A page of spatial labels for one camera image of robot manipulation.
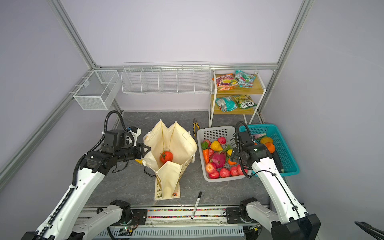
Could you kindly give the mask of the red tomato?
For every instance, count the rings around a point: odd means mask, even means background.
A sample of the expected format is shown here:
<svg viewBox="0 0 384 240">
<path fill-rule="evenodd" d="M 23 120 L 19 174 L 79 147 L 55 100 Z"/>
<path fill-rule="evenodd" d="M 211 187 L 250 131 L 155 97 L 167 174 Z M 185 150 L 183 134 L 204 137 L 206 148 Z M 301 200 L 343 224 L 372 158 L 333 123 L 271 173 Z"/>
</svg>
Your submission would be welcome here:
<svg viewBox="0 0 384 240">
<path fill-rule="evenodd" d="M 174 158 L 174 155 L 169 151 L 164 151 L 160 155 L 160 161 L 162 164 L 165 164 L 167 162 L 172 162 Z"/>
</svg>

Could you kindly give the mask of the cream floral tote bag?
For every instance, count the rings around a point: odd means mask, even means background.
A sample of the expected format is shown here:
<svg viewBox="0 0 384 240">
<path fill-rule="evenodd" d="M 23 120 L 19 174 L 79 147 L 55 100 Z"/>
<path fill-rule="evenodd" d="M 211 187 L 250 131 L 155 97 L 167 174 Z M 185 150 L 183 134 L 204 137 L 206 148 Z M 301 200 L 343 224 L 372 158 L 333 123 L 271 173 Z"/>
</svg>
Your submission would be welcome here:
<svg viewBox="0 0 384 240">
<path fill-rule="evenodd" d="M 197 143 L 178 122 L 167 127 L 159 121 L 143 138 L 151 148 L 143 165 L 155 173 L 155 200 L 181 197 L 180 181 L 189 164 L 195 161 Z"/>
</svg>

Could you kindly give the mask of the pink red apple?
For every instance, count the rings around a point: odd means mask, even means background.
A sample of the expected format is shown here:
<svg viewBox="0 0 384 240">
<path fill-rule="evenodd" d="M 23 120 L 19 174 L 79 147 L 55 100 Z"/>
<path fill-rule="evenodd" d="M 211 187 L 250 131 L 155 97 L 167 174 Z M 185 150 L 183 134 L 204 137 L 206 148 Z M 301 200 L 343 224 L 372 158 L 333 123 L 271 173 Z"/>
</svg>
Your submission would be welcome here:
<svg viewBox="0 0 384 240">
<path fill-rule="evenodd" d="M 217 171 L 216 165 L 214 163 L 212 163 L 212 162 L 207 163 L 206 166 L 205 166 L 205 169 L 206 169 L 206 172 L 208 174 L 212 174 L 212 173 Z"/>
</svg>

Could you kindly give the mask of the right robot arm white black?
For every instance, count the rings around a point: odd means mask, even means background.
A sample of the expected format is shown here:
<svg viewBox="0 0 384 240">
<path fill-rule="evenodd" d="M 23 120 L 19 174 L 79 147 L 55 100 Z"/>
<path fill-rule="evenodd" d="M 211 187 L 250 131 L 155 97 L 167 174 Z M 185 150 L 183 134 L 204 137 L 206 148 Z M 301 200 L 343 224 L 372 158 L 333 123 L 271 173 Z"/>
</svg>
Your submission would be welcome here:
<svg viewBox="0 0 384 240">
<path fill-rule="evenodd" d="M 309 214 L 282 178 L 273 155 L 263 144 L 255 144 L 249 127 L 243 121 L 235 127 L 236 146 L 231 158 L 240 165 L 248 179 L 258 176 L 275 210 L 264 207 L 255 198 L 241 201 L 244 221 L 256 221 L 268 230 L 274 240 L 314 240 L 321 227 L 316 214 Z"/>
</svg>

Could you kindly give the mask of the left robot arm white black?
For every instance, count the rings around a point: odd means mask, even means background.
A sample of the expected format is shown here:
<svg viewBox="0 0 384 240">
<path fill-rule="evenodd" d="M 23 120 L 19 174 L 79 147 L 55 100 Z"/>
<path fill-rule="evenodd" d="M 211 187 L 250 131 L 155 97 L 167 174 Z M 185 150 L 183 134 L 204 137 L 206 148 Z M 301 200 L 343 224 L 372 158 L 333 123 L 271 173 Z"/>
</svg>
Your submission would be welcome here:
<svg viewBox="0 0 384 240">
<path fill-rule="evenodd" d="M 128 164 L 131 160 L 141 160 L 151 151 L 149 146 L 137 142 L 141 131 L 136 127 L 108 130 L 113 114 L 123 121 L 118 111 L 107 114 L 101 139 L 76 163 L 68 190 L 47 219 L 35 231 L 23 235 L 24 240 L 87 240 L 112 224 L 131 223 L 134 214 L 130 203 L 115 200 L 86 223 L 75 224 L 99 183 L 109 172 L 119 172 L 119 162 Z"/>
</svg>

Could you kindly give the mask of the green Fox's candy bag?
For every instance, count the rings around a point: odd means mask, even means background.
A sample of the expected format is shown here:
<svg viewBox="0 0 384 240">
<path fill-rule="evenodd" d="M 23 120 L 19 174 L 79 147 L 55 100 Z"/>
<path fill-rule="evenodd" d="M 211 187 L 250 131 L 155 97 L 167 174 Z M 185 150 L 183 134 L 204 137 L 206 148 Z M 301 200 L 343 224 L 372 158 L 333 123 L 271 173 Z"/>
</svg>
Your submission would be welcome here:
<svg viewBox="0 0 384 240">
<path fill-rule="evenodd" d="M 233 100 L 237 104 L 238 108 L 242 110 L 254 108 L 256 106 L 250 95 L 236 95 L 233 96 Z"/>
</svg>

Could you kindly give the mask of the teal white snack bag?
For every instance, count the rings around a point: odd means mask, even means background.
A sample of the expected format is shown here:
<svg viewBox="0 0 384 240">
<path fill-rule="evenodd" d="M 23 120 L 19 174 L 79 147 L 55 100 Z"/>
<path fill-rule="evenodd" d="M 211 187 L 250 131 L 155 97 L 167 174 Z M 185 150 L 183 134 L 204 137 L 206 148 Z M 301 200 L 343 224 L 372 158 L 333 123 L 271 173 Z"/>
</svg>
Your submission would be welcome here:
<svg viewBox="0 0 384 240">
<path fill-rule="evenodd" d="M 236 102 L 233 100 L 232 96 L 226 96 L 221 98 L 216 98 L 216 105 L 222 112 L 231 112 L 238 108 Z"/>
</svg>

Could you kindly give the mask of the teal pink snack bag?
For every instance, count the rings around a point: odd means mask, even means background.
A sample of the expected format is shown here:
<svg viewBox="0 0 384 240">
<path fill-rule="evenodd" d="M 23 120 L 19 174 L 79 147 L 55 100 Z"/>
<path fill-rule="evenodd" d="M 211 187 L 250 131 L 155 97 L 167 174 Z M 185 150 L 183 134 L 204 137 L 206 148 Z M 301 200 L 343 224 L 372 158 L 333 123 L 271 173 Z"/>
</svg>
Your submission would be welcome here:
<svg viewBox="0 0 384 240">
<path fill-rule="evenodd" d="M 247 74 L 243 71 L 235 71 L 235 79 L 238 82 L 238 86 L 241 88 L 252 88 L 255 81 L 255 76 Z"/>
</svg>

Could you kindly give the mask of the small orange tangerine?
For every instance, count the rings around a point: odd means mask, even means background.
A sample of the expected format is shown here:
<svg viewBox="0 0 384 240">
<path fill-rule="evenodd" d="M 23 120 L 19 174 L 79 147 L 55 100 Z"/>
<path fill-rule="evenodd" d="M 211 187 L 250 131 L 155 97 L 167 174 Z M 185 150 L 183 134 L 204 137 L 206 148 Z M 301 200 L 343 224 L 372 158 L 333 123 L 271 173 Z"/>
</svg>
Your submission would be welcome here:
<svg viewBox="0 0 384 240">
<path fill-rule="evenodd" d="M 236 163 L 236 162 L 234 162 L 234 161 L 231 161 L 230 159 L 228 159 L 228 164 L 229 164 L 230 166 L 234 166 L 234 165 L 237 165 L 237 163 Z"/>
</svg>

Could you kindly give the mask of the red apple front right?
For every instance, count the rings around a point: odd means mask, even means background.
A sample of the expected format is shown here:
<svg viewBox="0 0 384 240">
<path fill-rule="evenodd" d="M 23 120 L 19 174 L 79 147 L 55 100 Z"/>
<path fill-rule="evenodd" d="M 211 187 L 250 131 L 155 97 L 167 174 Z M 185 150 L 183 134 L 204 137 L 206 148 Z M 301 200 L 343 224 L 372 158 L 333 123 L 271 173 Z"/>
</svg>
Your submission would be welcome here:
<svg viewBox="0 0 384 240">
<path fill-rule="evenodd" d="M 243 175 L 241 166 L 239 166 L 239 165 L 231 167 L 230 173 L 231 173 L 231 176 L 233 176 L 233 177 Z"/>
</svg>

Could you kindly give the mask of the white plastic fruit basket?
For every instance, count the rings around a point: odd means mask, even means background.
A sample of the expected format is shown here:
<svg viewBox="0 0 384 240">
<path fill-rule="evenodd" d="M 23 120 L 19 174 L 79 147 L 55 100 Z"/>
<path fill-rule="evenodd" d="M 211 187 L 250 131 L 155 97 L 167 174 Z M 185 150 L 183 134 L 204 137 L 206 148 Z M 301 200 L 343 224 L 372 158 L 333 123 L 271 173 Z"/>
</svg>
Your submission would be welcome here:
<svg viewBox="0 0 384 240">
<path fill-rule="evenodd" d="M 239 165 L 230 159 L 236 146 L 235 128 L 206 128 L 197 132 L 203 177 L 209 183 L 240 180 Z"/>
</svg>

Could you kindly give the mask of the pink peach at back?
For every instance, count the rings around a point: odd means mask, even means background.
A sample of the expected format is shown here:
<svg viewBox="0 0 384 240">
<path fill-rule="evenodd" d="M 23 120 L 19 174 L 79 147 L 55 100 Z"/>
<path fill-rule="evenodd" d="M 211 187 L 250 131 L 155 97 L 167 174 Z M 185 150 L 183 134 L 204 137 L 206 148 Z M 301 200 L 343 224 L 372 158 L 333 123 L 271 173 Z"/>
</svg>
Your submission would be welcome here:
<svg viewBox="0 0 384 240">
<path fill-rule="evenodd" d="M 218 142 L 219 142 L 221 145 L 224 145 L 224 144 L 227 143 L 227 140 L 226 140 L 226 138 L 224 138 L 224 137 L 220 137 L 220 138 L 218 138 Z"/>
</svg>

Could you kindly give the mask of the pink dragon fruit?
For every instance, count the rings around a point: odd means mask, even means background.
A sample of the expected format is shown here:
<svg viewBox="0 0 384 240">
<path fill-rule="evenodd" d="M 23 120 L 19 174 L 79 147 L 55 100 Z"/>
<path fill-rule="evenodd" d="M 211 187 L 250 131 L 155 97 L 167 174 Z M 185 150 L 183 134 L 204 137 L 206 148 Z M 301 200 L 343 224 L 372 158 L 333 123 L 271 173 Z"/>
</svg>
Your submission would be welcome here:
<svg viewBox="0 0 384 240">
<path fill-rule="evenodd" d="M 216 165 L 217 169 L 225 166 L 227 154 L 226 152 L 215 152 L 210 157 L 211 161 Z"/>
</svg>

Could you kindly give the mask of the red apple front middle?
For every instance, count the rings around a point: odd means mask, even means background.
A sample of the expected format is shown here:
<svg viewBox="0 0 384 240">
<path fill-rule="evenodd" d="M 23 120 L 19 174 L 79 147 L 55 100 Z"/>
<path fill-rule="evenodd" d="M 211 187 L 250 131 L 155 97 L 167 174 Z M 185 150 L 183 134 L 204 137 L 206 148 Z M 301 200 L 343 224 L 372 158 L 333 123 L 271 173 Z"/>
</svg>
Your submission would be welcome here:
<svg viewBox="0 0 384 240">
<path fill-rule="evenodd" d="M 228 177 L 231 176 L 231 172 L 228 169 L 226 169 L 226 168 L 221 168 L 220 172 L 219 172 L 219 175 L 220 175 L 221 178 L 228 178 Z"/>
</svg>

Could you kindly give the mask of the yellow pear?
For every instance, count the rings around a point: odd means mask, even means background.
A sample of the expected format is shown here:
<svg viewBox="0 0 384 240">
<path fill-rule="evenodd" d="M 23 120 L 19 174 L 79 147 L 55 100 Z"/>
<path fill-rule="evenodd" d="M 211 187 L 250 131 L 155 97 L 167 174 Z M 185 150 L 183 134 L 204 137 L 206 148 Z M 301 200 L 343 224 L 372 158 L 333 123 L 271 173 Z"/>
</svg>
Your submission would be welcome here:
<svg viewBox="0 0 384 240">
<path fill-rule="evenodd" d="M 219 141 L 213 141 L 210 145 L 210 148 L 215 151 L 215 152 L 220 152 L 223 150 L 222 145 L 220 144 Z"/>
</svg>

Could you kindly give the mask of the red apple front left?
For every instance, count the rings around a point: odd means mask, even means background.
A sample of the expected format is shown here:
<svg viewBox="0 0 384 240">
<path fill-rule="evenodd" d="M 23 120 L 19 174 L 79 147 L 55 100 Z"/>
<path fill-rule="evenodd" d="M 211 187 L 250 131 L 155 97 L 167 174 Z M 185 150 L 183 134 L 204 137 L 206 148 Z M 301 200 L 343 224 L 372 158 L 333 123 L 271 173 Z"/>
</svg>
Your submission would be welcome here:
<svg viewBox="0 0 384 240">
<path fill-rule="evenodd" d="M 209 178 L 214 180 L 218 179 L 220 177 L 220 173 L 218 171 L 213 171 L 212 173 L 209 173 Z"/>
</svg>

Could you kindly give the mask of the orange carrot in white basket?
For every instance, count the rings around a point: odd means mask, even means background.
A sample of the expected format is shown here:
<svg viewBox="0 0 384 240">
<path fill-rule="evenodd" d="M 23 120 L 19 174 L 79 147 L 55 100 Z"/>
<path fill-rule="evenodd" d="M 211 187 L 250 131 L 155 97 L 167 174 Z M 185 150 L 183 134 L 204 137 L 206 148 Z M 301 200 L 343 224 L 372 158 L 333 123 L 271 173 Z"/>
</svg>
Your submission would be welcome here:
<svg viewBox="0 0 384 240">
<path fill-rule="evenodd" d="M 204 157 L 205 164 L 208 164 L 210 162 L 210 152 L 209 152 L 209 149 L 203 150 L 203 157 Z"/>
</svg>

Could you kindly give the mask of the teal plastic vegetable basket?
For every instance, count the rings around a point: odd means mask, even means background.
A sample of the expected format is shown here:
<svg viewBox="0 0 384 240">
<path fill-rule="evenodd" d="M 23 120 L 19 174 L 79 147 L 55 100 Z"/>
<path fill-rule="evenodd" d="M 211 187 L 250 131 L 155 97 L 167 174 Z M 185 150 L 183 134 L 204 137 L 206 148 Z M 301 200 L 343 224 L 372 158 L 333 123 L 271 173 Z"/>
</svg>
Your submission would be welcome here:
<svg viewBox="0 0 384 240">
<path fill-rule="evenodd" d="M 293 176 L 300 173 L 299 166 L 276 125 L 248 125 L 248 128 L 252 135 L 266 134 L 265 137 L 270 137 L 273 140 L 275 152 L 272 153 L 272 156 L 277 169 L 283 177 Z"/>
</svg>

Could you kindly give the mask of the yellow black pliers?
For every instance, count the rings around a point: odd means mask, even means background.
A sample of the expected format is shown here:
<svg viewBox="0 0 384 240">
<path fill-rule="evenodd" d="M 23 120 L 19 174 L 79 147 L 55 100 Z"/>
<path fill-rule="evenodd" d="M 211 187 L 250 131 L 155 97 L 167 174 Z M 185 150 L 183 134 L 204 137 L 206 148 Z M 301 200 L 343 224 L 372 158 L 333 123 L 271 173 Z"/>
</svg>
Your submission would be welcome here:
<svg viewBox="0 0 384 240">
<path fill-rule="evenodd" d="M 200 130 L 200 126 L 199 126 L 199 123 L 198 121 L 196 120 L 196 118 L 193 119 L 193 133 L 194 133 L 194 137 L 197 136 L 197 132 Z"/>
</svg>

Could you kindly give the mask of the white wooden two-tier shelf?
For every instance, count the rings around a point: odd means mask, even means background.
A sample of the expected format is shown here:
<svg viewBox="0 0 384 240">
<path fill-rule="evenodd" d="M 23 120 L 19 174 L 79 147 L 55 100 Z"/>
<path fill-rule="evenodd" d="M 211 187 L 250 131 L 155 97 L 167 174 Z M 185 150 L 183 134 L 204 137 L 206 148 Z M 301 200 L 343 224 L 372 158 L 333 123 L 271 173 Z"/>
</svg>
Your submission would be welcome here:
<svg viewBox="0 0 384 240">
<path fill-rule="evenodd" d="M 267 92 L 267 87 L 264 84 L 264 81 L 260 75 L 260 71 L 253 71 L 253 76 L 255 77 L 255 81 L 251 88 L 241 88 L 237 87 L 228 91 L 218 91 L 216 84 L 216 77 L 220 77 L 225 74 L 216 74 L 213 71 L 213 86 L 211 92 L 211 100 L 209 107 L 209 127 L 212 127 L 213 119 L 215 115 L 242 115 L 245 122 L 250 125 L 257 118 L 257 114 L 259 112 L 262 101 L 264 100 L 265 94 Z M 239 108 L 231 111 L 231 112 L 222 112 L 216 104 L 216 98 L 222 98 L 226 96 L 235 96 L 235 95 L 249 95 L 253 101 L 255 102 L 255 106 L 241 110 Z"/>
</svg>

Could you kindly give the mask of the black marker pen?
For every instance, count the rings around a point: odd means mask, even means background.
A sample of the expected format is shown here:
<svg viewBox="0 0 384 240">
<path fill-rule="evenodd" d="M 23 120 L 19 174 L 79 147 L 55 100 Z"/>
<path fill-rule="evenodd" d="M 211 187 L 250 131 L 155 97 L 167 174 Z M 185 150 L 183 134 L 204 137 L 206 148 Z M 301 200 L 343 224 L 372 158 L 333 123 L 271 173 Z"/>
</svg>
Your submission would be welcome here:
<svg viewBox="0 0 384 240">
<path fill-rule="evenodd" d="M 197 197 L 196 203 L 195 203 L 194 208 L 193 208 L 192 213 L 191 213 L 191 220 L 193 220 L 194 217 L 195 217 L 195 214 L 196 214 L 196 211 L 198 209 L 198 206 L 199 206 L 202 194 L 203 194 L 203 192 L 199 192 L 199 195 Z"/>
</svg>

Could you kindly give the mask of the white mesh box basket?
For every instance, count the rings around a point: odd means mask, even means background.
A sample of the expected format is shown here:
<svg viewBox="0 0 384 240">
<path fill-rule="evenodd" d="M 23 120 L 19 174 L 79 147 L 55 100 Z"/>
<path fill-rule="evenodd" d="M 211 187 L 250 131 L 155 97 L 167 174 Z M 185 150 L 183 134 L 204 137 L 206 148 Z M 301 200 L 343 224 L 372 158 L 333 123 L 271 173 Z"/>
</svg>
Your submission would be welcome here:
<svg viewBox="0 0 384 240">
<path fill-rule="evenodd" d="M 83 110 L 107 111 L 121 87 L 118 71 L 93 70 L 75 91 L 74 99 Z"/>
</svg>

